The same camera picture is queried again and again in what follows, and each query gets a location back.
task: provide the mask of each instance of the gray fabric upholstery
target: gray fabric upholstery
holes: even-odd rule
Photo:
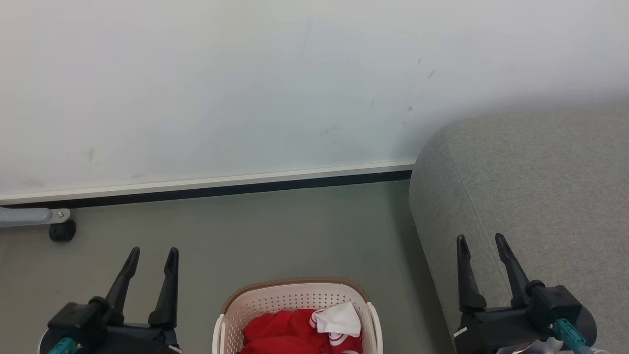
[[[629,336],[629,105],[455,123],[423,149],[410,204],[451,332],[459,325],[455,238],[465,234],[489,307],[511,292],[503,233],[529,279],[565,285],[594,315],[597,348]]]

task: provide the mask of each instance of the teal connector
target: teal connector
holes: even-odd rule
[[[586,346],[586,340],[583,336],[565,318],[557,320],[553,330],[559,339],[567,344],[575,354],[593,354],[592,349]]]
[[[70,338],[64,338],[55,345],[55,348],[52,348],[48,354],[76,354],[77,345]]]

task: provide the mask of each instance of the brown basket rim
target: brown basket rim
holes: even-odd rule
[[[231,304],[236,300],[239,296],[244,294],[245,292],[258,290],[262,288],[270,288],[277,287],[280,285],[293,285],[293,284],[341,284],[346,285],[354,290],[356,290],[360,296],[365,300],[365,302],[371,302],[369,300],[369,296],[367,292],[363,290],[360,285],[352,282],[351,280],[343,279],[343,278],[288,278],[288,279],[280,279],[280,280],[271,280],[269,282],[262,282],[257,284],[247,285],[246,287],[238,289],[235,293],[233,293],[229,299],[225,302],[223,309],[221,310],[221,314],[226,314],[227,310],[230,308]]]

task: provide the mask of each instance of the white wall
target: white wall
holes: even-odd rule
[[[592,0],[4,0],[0,195],[414,159],[472,112],[629,92],[628,18]]]

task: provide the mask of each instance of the red clothing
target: red clothing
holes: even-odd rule
[[[253,319],[242,330],[240,354],[362,354],[360,337],[318,333],[311,323],[314,311],[279,311]]]

